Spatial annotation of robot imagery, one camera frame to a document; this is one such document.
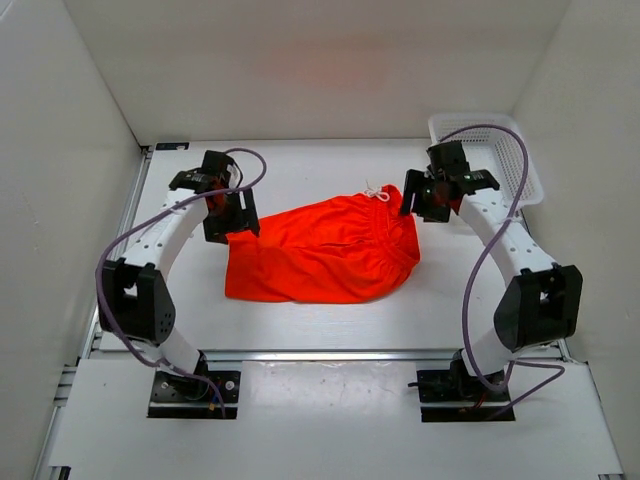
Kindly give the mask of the orange shorts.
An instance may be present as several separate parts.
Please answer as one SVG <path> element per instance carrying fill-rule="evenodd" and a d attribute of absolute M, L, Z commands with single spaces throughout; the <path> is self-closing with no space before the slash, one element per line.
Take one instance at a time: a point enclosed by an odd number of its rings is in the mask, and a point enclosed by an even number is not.
<path fill-rule="evenodd" d="M 358 304 L 400 288 L 421 260 L 415 220 L 391 184 L 260 220 L 229 236 L 225 295 L 251 302 Z"/>

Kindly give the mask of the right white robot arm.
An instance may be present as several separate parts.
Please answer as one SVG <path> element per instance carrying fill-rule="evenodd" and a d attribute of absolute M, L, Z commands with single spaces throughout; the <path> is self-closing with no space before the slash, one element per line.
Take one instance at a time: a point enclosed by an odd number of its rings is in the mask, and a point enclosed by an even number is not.
<path fill-rule="evenodd" d="M 516 221 L 497 179 L 486 169 L 470 167 L 461 142 L 435 144 L 427 155 L 426 170 L 406 174 L 401 214 L 440 223 L 457 215 L 483 243 L 479 259 L 492 259 L 505 283 L 491 328 L 476 340 L 469 329 L 473 286 L 466 285 L 463 293 L 464 347 L 449 387 L 458 398 L 470 400 L 484 387 L 494 389 L 491 376 L 524 350 L 575 334 L 583 276 L 576 266 L 558 263 L 535 244 Z"/>

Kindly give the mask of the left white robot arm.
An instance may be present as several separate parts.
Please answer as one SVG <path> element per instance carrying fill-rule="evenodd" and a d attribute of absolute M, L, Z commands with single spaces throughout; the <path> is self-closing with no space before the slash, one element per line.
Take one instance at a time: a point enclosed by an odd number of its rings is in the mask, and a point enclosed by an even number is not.
<path fill-rule="evenodd" d="M 259 234 L 253 185 L 233 157 L 238 151 L 208 150 L 200 166 L 178 172 L 159 212 L 114 240 L 96 268 L 102 329 L 143 365 L 176 376 L 175 388 L 188 400 L 206 395 L 210 377 L 204 354 L 178 331 L 167 279 L 197 229 L 216 244 L 235 233 Z"/>

